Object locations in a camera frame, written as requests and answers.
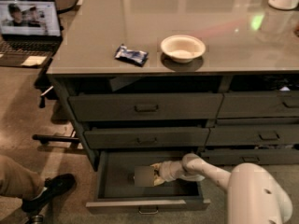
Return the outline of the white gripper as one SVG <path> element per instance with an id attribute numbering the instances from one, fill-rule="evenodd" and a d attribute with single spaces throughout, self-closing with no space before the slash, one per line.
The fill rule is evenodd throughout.
<path id="1" fill-rule="evenodd" d="M 151 167 L 155 171 L 159 171 L 159 175 L 155 175 L 153 179 L 154 186 L 160 186 L 166 182 L 171 182 L 177 179 L 182 179 L 186 175 L 182 161 L 164 161 L 153 163 Z"/>

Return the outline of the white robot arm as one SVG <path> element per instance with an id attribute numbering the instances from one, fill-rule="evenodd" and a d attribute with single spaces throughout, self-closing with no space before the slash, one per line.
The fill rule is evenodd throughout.
<path id="1" fill-rule="evenodd" d="M 285 224 L 292 217 L 292 201 L 276 179 L 254 163 L 238 164 L 231 172 L 189 153 L 180 161 L 151 165 L 154 185 L 177 179 L 211 180 L 227 194 L 227 224 Z"/>

